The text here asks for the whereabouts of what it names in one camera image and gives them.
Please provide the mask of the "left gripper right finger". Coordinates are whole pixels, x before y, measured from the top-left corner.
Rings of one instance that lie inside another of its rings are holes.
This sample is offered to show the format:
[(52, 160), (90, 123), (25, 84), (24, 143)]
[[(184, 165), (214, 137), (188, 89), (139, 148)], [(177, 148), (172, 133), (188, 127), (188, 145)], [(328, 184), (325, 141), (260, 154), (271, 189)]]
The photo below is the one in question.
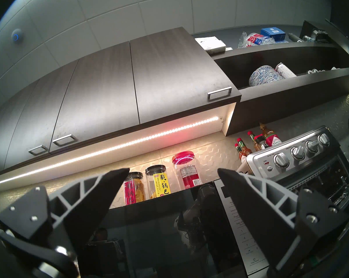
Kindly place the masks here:
[(218, 168), (238, 214), (268, 261), (267, 276), (303, 276), (339, 247), (348, 214), (314, 188)]

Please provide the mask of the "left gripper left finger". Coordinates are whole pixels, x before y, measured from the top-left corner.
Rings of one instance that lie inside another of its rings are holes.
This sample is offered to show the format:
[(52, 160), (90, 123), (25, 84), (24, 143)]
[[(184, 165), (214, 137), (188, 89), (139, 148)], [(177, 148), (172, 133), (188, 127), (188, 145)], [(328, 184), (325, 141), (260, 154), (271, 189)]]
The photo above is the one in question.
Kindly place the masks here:
[(0, 238), (8, 245), (63, 247), (78, 255), (106, 216), (130, 169), (121, 168), (69, 183), (48, 194), (32, 188), (0, 212)]

